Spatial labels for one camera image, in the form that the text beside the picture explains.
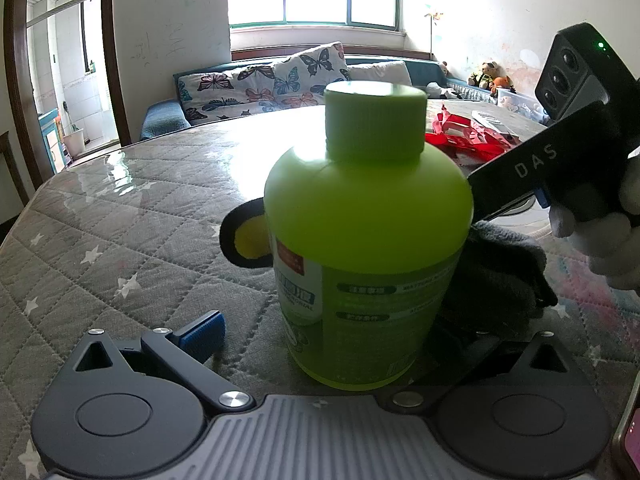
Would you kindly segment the white gloved right hand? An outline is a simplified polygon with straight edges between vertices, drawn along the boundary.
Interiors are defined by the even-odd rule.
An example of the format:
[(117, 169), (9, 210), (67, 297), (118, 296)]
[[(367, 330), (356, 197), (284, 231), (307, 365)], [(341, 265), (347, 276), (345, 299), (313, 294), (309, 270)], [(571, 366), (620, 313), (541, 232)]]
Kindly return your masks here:
[(620, 187), (624, 212), (614, 212), (601, 219), (577, 222), (574, 214), (552, 206), (549, 221), (553, 234), (567, 238), (588, 258), (593, 274), (604, 276), (608, 286), (639, 293), (639, 227), (631, 218), (639, 214), (639, 150), (629, 159), (625, 179)]

